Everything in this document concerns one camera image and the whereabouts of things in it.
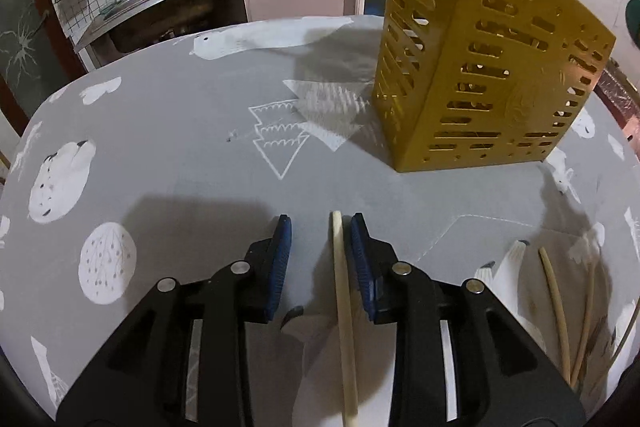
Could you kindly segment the bamboo chopstick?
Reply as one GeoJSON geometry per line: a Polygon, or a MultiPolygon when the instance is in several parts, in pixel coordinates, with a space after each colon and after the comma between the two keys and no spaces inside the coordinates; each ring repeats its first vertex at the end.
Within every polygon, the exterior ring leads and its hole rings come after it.
{"type": "Polygon", "coordinates": [[[585,313],[584,317],[582,318],[582,329],[580,330],[576,360],[572,370],[572,375],[570,375],[570,385],[573,389],[577,388],[578,377],[580,370],[582,369],[582,363],[584,363],[587,343],[590,335],[597,266],[598,262],[596,260],[591,260],[588,265],[585,313]]]}
{"type": "Polygon", "coordinates": [[[552,309],[555,317],[556,333],[558,334],[558,343],[560,349],[561,374],[567,384],[570,384],[572,377],[572,365],[570,364],[570,337],[568,337],[568,327],[566,316],[562,303],[562,297],[558,280],[556,279],[553,265],[548,255],[548,251],[544,246],[538,248],[538,256],[544,269],[546,277],[552,309]]]}
{"type": "Polygon", "coordinates": [[[338,341],[340,342],[341,375],[343,386],[343,425],[358,425],[358,388],[354,330],[352,329],[352,303],[350,302],[348,265],[345,254],[342,214],[331,212],[333,268],[336,297],[338,341]]]}

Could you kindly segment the green round wall board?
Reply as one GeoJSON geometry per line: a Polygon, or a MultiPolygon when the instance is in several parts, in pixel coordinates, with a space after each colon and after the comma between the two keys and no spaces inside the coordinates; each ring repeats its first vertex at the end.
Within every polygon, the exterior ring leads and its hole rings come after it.
{"type": "Polygon", "coordinates": [[[629,0],[625,8],[625,23],[632,40],[640,36],[640,0],[629,0]]]}

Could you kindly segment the grey polar bear tablecloth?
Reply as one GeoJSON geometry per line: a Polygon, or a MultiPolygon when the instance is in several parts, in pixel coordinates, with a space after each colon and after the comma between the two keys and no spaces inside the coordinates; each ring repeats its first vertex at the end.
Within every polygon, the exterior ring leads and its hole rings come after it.
{"type": "Polygon", "coordinates": [[[251,23],[152,46],[37,110],[1,199],[1,347],[47,421],[160,279],[205,280],[290,216],[274,321],[247,329],[261,426],[341,424],[331,212],[436,280],[480,277],[560,349],[538,248],[570,347],[598,262],[578,392],[588,413],[639,365],[639,164],[589,95],[544,159],[400,173],[372,102],[381,22],[251,23]]]}

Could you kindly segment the plastic covered side table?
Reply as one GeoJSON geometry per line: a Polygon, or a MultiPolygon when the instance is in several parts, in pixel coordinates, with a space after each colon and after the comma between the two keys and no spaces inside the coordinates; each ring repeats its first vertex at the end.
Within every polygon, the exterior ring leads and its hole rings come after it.
{"type": "Polygon", "coordinates": [[[623,130],[626,140],[639,148],[639,90],[612,58],[606,63],[594,91],[623,130]]]}

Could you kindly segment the yellow perforated utensil holder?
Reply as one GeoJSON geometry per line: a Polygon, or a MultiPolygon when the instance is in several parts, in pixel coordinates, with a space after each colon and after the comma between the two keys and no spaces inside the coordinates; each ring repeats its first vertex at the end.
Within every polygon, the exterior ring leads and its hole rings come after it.
{"type": "Polygon", "coordinates": [[[372,102],[394,168],[546,158],[614,43],[578,0],[386,0],[372,102]]]}

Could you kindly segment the dark wooden glass door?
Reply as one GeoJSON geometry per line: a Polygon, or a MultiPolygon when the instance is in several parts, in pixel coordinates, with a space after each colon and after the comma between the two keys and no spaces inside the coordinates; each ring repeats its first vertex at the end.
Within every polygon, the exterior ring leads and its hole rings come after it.
{"type": "Polygon", "coordinates": [[[52,0],[1,0],[1,112],[17,134],[49,95],[86,72],[52,0]]]}

